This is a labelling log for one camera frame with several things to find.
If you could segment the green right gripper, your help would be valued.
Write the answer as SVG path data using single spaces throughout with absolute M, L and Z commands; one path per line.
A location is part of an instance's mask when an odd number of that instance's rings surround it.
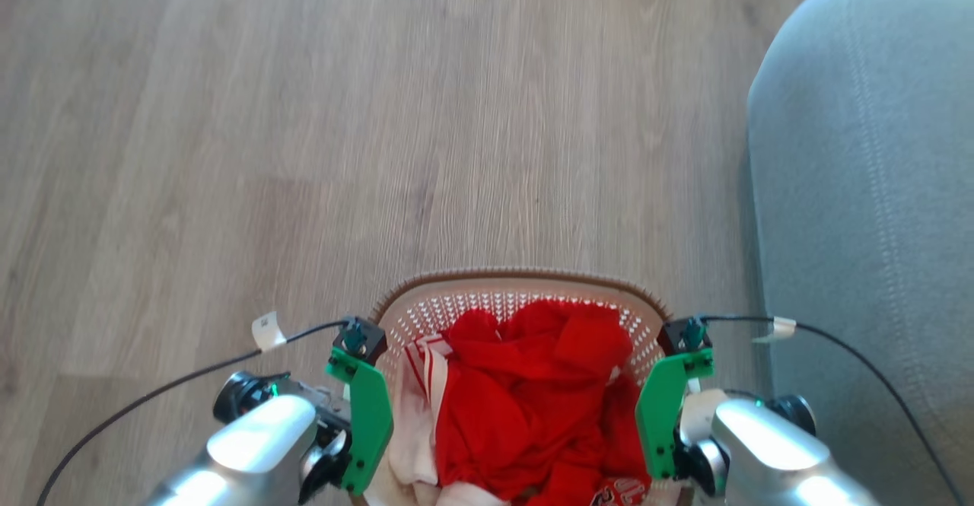
M 636 403 L 635 421 L 648 475 L 654 481 L 679 477 L 677 457 L 683 447 L 677 441 L 686 385 L 714 372 L 713 351 L 703 348 L 667 356 L 648 374 Z

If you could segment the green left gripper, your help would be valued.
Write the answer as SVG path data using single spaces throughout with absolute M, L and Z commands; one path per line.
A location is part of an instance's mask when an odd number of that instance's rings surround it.
M 362 495 L 368 488 L 393 433 L 393 410 L 385 375 L 342 348 L 332 348 L 326 371 L 350 390 L 348 467 L 341 488 Z

